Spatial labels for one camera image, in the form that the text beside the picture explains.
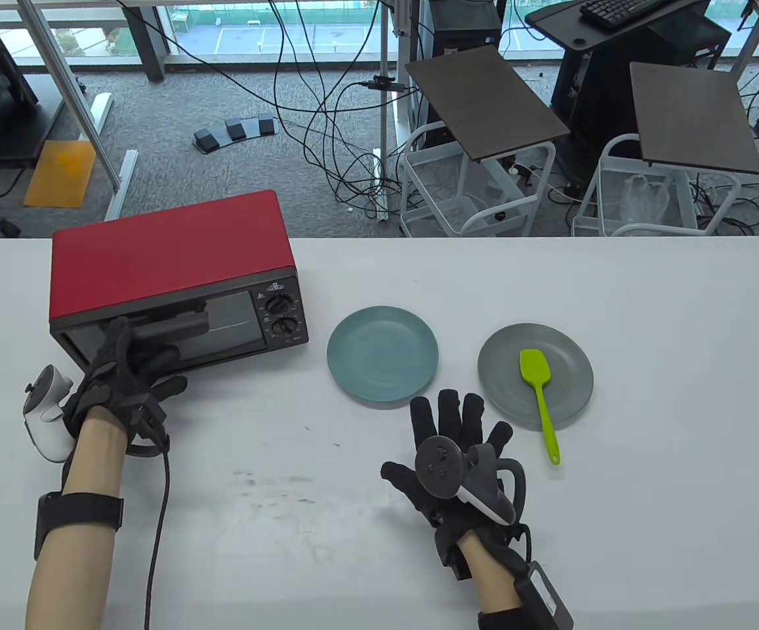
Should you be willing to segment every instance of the spatula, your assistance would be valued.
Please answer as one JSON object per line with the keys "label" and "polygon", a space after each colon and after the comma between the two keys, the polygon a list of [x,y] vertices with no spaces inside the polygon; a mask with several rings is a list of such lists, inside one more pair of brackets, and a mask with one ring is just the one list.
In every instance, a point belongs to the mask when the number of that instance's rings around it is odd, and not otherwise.
{"label": "spatula", "polygon": [[539,417],[542,420],[542,432],[545,435],[545,447],[548,456],[555,466],[560,465],[560,445],[557,444],[557,434],[554,425],[551,424],[551,416],[548,413],[548,405],[545,404],[545,395],[542,388],[551,380],[551,369],[548,360],[541,350],[532,348],[520,352],[520,372],[522,378],[536,391],[537,404],[539,405]]}

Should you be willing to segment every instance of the tennis court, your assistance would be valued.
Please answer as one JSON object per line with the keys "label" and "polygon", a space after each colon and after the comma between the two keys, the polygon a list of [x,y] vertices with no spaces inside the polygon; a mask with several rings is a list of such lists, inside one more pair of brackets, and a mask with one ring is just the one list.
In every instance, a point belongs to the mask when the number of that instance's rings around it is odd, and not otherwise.
{"label": "tennis court", "polygon": [[[356,54],[367,36],[367,26],[361,24],[310,24],[306,32],[302,26],[287,26],[287,38],[278,26],[226,26],[220,30],[214,54],[277,54],[283,42],[283,55],[295,52]],[[379,29],[371,31],[364,50],[379,52]]]}

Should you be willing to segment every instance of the cable clip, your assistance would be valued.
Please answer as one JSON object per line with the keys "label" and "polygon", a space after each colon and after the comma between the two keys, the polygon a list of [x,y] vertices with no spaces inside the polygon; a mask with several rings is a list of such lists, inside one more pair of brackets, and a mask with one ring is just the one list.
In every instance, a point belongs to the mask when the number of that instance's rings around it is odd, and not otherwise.
{"label": "cable clip", "polygon": [[368,90],[379,90],[379,92],[405,92],[405,86],[394,81],[395,78],[394,76],[374,75],[373,81],[359,81],[359,85],[367,87]]}

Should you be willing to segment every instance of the plate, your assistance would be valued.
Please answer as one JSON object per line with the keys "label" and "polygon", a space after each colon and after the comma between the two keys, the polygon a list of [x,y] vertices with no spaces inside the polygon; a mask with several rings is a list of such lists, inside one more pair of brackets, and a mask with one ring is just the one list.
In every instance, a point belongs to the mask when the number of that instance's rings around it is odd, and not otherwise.
{"label": "plate", "polygon": [[497,330],[478,353],[478,378],[499,411],[525,429],[542,431],[536,394],[522,379],[520,352],[537,348],[545,354],[551,380],[545,402],[555,429],[577,419],[592,396],[594,376],[586,354],[559,330],[542,324],[514,324]]}
{"label": "plate", "polygon": [[348,315],[327,344],[329,373],[342,389],[368,402],[400,402],[437,372],[437,339],[422,319],[396,306]]}

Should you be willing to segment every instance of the keyboard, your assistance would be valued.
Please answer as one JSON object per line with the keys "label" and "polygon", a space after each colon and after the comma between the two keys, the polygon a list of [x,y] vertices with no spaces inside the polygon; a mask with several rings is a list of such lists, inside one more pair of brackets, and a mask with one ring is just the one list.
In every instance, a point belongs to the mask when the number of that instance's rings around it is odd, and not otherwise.
{"label": "keyboard", "polygon": [[604,30],[618,30],[669,2],[670,0],[587,0],[581,4],[581,14]]}

